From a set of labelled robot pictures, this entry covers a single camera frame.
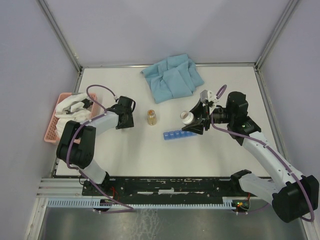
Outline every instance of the folded blue fabric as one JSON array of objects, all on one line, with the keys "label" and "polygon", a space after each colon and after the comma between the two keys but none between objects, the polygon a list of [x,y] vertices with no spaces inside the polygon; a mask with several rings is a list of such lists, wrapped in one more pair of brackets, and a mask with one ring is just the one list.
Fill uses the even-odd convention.
[{"label": "folded blue fabric", "polygon": [[141,71],[151,89],[155,103],[192,96],[204,84],[196,64],[187,54],[170,56]]}]

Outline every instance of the plastic basket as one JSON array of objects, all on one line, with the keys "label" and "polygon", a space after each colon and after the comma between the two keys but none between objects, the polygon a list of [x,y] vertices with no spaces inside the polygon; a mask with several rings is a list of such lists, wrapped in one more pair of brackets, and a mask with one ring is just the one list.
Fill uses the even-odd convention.
[{"label": "plastic basket", "polygon": [[[72,94],[71,92],[61,93],[59,95],[58,101],[56,102],[55,106],[57,106],[59,103],[61,103],[67,97],[71,96],[71,94]],[[95,93],[90,93],[90,96],[94,100],[97,100],[97,95]],[[99,110],[99,106],[96,103],[93,103],[90,118],[97,116],[99,113],[98,110]],[[54,111],[53,111],[49,126],[48,126],[46,133],[45,133],[45,136],[44,136],[45,142],[53,143],[53,144],[55,144],[56,142],[58,142],[60,140],[59,137],[56,135],[56,125],[58,122],[58,118],[55,116],[55,114],[56,114],[56,107],[54,107]]]}]

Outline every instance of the gray wall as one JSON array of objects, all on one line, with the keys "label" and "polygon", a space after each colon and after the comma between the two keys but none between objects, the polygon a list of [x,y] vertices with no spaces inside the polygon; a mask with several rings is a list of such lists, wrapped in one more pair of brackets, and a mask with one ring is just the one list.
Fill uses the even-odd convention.
[{"label": "gray wall", "polygon": [[301,1],[262,70],[292,163],[320,180],[320,1]]},{"label": "gray wall", "polygon": [[55,147],[43,138],[76,71],[35,0],[0,3],[0,239],[23,239]]},{"label": "gray wall", "polygon": [[256,62],[289,0],[47,0],[87,66]]}]

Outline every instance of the robotic arm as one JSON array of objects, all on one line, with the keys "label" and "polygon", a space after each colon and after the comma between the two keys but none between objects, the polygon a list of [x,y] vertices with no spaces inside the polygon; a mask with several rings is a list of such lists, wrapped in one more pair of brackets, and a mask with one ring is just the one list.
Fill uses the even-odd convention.
[{"label": "robotic arm", "polygon": [[[104,114],[96,117],[81,128],[76,139],[81,138],[80,143],[73,143],[69,153],[69,164],[75,169],[79,169],[94,183],[100,184],[108,189],[109,174],[105,172],[94,160],[95,139],[97,135],[105,131],[116,128],[126,129],[134,126],[133,111],[136,102],[131,98],[120,96],[117,104],[108,108]],[[56,150],[57,158],[67,163],[69,146],[76,131],[81,124],[76,121],[68,121],[64,127],[61,140]]]},{"label": "robotic arm", "polygon": [[[238,190],[252,193],[271,204],[284,222],[302,217],[311,208],[316,210],[319,182],[313,175],[304,176],[270,146],[261,128],[248,116],[246,95],[237,91],[229,93],[226,107],[216,105],[219,98],[211,91],[203,91],[196,106],[188,114],[181,114],[182,121],[187,115],[192,118],[182,130],[202,135],[212,123],[215,129],[229,133],[249,151],[272,179],[259,178],[245,169],[233,174],[231,180]],[[214,123],[227,124],[228,130],[217,128]]]}]

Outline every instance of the white table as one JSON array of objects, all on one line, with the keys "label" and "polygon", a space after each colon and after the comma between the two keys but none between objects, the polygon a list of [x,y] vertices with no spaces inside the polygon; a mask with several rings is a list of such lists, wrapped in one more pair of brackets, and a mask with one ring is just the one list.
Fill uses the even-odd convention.
[{"label": "white table", "polygon": [[[100,84],[111,88],[119,96],[136,101],[133,113],[134,127],[110,129],[95,140],[94,159],[111,176],[173,176],[173,177],[229,177],[243,169],[257,176],[268,173],[260,163],[230,135],[210,128],[204,135],[164,140],[163,132],[181,129],[182,111],[191,110],[203,90],[216,92],[223,84],[228,88],[220,100],[225,106],[232,91],[246,94],[249,116],[275,146],[267,113],[252,67],[198,67],[205,84],[190,97],[171,99],[155,104],[149,86],[142,74],[143,68],[87,68],[84,70],[79,92],[87,86]],[[94,87],[98,100],[106,107],[115,102],[105,89]],[[157,124],[147,123],[147,111],[155,110]],[[60,161],[58,176],[79,175]]]}]

